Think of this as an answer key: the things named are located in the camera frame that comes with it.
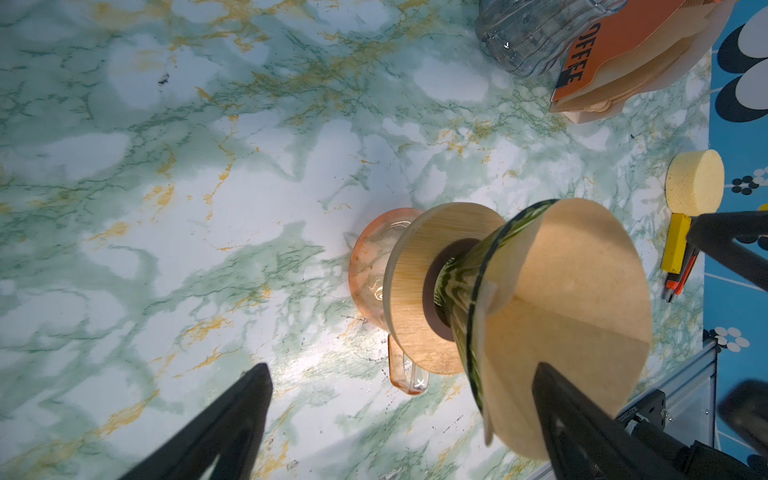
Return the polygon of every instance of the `wooden base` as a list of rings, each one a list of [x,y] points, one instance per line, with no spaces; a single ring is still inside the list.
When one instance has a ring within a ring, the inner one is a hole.
[[[488,207],[443,204],[414,220],[392,249],[384,274],[384,318],[403,352],[423,369],[442,375],[464,371],[452,336],[430,325],[436,313],[425,281],[434,273],[435,259],[447,247],[482,240],[503,224],[504,218]]]

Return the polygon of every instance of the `green marble pattern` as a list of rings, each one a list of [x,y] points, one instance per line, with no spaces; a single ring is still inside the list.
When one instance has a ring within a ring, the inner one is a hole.
[[[654,295],[638,388],[700,345],[703,262],[660,300],[664,174],[707,146],[709,58],[624,114],[548,114],[476,2],[11,0],[0,8],[0,476],[117,478],[240,373],[254,478],[524,478],[464,376],[409,398],[346,265],[384,211],[585,197]]]

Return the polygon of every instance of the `orange label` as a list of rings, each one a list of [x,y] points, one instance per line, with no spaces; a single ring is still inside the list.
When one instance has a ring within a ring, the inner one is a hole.
[[[627,5],[618,13],[592,25],[576,38],[568,52],[552,101],[589,85],[603,63],[643,43],[684,2],[627,0]]]

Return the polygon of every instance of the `yellow sponge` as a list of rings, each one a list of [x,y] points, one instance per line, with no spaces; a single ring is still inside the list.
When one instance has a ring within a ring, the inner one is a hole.
[[[714,150],[677,155],[667,171],[667,204],[674,213],[713,214],[723,201],[725,167]]]

